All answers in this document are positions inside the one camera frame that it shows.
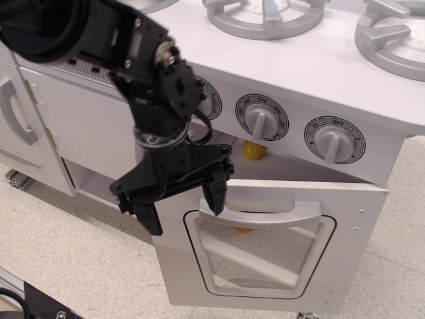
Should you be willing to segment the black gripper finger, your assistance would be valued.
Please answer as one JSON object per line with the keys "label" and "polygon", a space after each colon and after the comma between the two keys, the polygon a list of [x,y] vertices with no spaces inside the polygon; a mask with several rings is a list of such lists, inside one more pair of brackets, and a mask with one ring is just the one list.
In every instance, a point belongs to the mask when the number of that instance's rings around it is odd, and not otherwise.
{"label": "black gripper finger", "polygon": [[224,210],[228,176],[222,169],[204,169],[203,194],[210,210],[219,216]]}
{"label": "black gripper finger", "polygon": [[163,229],[155,208],[155,198],[148,196],[130,196],[129,213],[135,215],[142,226],[153,236],[161,236]]}

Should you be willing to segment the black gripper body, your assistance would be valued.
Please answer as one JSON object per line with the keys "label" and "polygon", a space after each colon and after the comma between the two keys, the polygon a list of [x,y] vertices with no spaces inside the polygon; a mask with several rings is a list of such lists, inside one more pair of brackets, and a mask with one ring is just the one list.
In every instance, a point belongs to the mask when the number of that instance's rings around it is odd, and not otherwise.
{"label": "black gripper body", "polygon": [[228,180],[234,173],[228,144],[196,146],[183,142],[170,149],[146,150],[143,159],[114,181],[110,191],[118,198],[121,211],[129,212],[130,196],[154,197],[155,203],[202,187],[204,169],[222,169]]}

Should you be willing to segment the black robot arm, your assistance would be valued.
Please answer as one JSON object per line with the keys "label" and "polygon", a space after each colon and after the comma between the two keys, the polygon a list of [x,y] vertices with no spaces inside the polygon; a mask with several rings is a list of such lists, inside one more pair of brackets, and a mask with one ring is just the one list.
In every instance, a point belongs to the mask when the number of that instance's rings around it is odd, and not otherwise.
{"label": "black robot arm", "polygon": [[167,29],[117,1],[2,1],[1,42],[38,64],[71,59],[104,68],[127,100],[140,162],[110,185],[121,212],[150,234],[163,232],[155,203],[201,187],[209,208],[222,213],[234,172],[231,147],[188,136],[207,97],[180,57]]}

